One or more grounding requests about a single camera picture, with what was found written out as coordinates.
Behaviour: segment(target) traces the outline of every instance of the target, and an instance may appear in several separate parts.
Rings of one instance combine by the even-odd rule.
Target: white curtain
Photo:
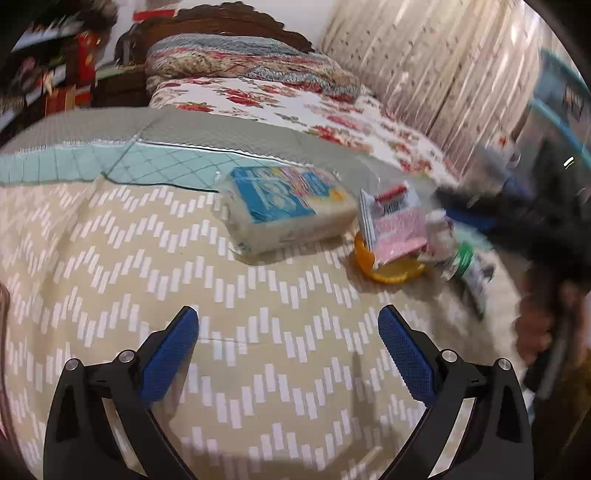
[[[476,142],[518,122],[540,48],[572,65],[522,0],[340,0],[320,45],[441,146],[460,176]]]

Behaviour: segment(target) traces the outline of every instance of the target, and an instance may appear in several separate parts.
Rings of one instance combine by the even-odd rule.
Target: pillow
[[[170,48],[205,48],[212,51],[249,55],[306,56],[305,53],[274,38],[181,33],[156,42],[148,50],[148,57],[152,53],[162,52]]]
[[[259,37],[184,34],[150,48],[147,90],[188,77],[249,78],[281,82],[341,101],[354,102],[361,81],[338,65],[317,60],[277,40]]]

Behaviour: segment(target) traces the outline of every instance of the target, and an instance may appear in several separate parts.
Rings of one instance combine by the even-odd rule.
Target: floral bedsheet
[[[438,183],[455,183],[441,150],[423,134],[399,123],[374,98],[354,104],[246,78],[185,78],[161,83],[150,107],[235,116],[315,135],[367,153],[401,170],[426,173]]]

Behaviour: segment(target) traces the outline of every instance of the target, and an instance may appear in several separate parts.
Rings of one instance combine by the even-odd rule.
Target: zigzag pattern
[[[350,235],[249,265],[235,254],[213,193],[101,180],[8,188],[0,205],[14,305],[7,385],[34,472],[64,363],[110,361],[184,304],[199,312],[200,339],[154,411],[199,476],[296,478],[312,469],[377,477],[419,421],[424,408],[379,338],[377,313],[396,302],[428,331],[417,309],[429,310],[361,277]]]

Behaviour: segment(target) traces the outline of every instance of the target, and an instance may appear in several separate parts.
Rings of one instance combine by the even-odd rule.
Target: wooden headboard
[[[242,2],[221,5],[198,5],[181,9],[175,17],[155,17],[134,24],[121,35],[115,47],[115,59],[126,60],[124,47],[128,45],[129,63],[143,64],[148,49],[158,40],[179,33],[209,33],[274,38],[302,52],[312,51],[312,43],[303,35],[283,30],[285,25],[270,15],[255,11]]]

